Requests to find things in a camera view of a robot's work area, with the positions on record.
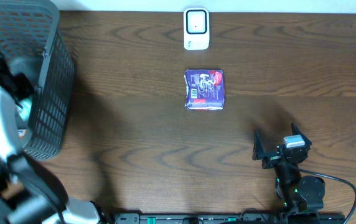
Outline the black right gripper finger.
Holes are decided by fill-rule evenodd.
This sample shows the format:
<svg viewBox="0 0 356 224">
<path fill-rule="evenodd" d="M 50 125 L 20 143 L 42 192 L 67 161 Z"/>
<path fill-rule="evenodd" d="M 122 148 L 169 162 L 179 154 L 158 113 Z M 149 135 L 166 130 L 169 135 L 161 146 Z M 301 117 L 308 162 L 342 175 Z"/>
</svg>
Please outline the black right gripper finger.
<svg viewBox="0 0 356 224">
<path fill-rule="evenodd" d="M 291 123 L 291 131 L 293 136 L 300 135 L 305 142 L 306 146 L 311 146 L 311 141 L 300 131 L 295 123 Z"/>
<path fill-rule="evenodd" d="M 254 131 L 254 145 L 252 159 L 264 158 L 264 149 L 257 130 Z"/>
</svg>

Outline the mint green tissue pack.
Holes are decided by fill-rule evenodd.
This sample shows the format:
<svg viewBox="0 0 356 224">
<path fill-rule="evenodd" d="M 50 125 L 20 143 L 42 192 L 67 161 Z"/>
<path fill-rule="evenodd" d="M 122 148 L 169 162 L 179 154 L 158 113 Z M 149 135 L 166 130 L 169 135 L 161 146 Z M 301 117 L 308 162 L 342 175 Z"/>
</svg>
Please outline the mint green tissue pack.
<svg viewBox="0 0 356 224">
<path fill-rule="evenodd" d="M 19 101 L 17 104 L 17 112 L 23 121 L 27 121 L 30 117 L 30 112 L 32 108 L 32 97 L 29 96 Z"/>
</svg>

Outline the purple Carefree liner pack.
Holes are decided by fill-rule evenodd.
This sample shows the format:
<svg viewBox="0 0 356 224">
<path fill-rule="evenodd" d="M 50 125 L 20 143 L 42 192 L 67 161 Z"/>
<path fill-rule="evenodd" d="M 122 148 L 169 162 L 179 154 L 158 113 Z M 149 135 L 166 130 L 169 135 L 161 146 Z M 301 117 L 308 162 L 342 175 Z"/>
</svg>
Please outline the purple Carefree liner pack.
<svg viewBox="0 0 356 224">
<path fill-rule="evenodd" d="M 186 70 L 186 102 L 188 110 L 222 110 L 225 84 L 222 70 Z"/>
</svg>

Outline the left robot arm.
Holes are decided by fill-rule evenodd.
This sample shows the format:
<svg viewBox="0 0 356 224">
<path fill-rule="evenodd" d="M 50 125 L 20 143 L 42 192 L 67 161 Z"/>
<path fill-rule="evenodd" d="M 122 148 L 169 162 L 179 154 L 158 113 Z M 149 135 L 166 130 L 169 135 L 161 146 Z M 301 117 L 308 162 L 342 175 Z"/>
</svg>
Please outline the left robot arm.
<svg viewBox="0 0 356 224">
<path fill-rule="evenodd" d="M 34 93 L 0 53 L 0 223 L 112 223 L 95 202 L 68 197 L 58 178 L 24 152 L 19 102 Z"/>
</svg>

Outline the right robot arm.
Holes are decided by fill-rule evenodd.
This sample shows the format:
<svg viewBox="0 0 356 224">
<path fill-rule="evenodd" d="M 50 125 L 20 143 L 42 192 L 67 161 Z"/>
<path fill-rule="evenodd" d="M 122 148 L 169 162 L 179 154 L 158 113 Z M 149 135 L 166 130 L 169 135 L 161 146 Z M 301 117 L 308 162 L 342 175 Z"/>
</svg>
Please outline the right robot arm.
<svg viewBox="0 0 356 224">
<path fill-rule="evenodd" d="M 292 135 L 273 152 L 264 150 L 260 135 L 254 133 L 252 159 L 261 160 L 263 169 L 274 169 L 275 189 L 285 209 L 271 218 L 275 223 L 319 223 L 318 210 L 324 208 L 325 182 L 320 177 L 302 176 L 298 164 L 305 161 L 312 142 L 293 123 Z"/>
</svg>

